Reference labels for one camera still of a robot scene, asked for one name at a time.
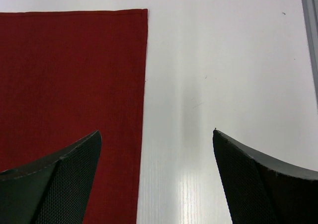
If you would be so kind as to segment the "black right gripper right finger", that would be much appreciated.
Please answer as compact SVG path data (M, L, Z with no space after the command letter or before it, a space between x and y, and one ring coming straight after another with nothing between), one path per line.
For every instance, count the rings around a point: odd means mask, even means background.
M318 173L213 131L213 149L232 222L316 224Z

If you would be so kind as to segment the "red cloth napkin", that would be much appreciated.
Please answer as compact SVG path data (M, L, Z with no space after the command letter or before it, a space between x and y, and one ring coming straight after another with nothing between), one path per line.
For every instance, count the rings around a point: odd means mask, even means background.
M134 224L148 11L0 15L0 168L93 131L102 149L84 222Z

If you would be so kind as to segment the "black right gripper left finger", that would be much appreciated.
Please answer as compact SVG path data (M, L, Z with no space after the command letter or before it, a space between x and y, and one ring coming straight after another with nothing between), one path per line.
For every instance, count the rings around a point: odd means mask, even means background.
M81 224L102 137L95 131L28 164L0 173L2 224Z

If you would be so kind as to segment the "aluminium frame post right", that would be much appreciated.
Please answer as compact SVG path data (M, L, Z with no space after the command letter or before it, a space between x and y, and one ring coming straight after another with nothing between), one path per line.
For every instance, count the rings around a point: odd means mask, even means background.
M302 0L313 74L318 75L318 0Z

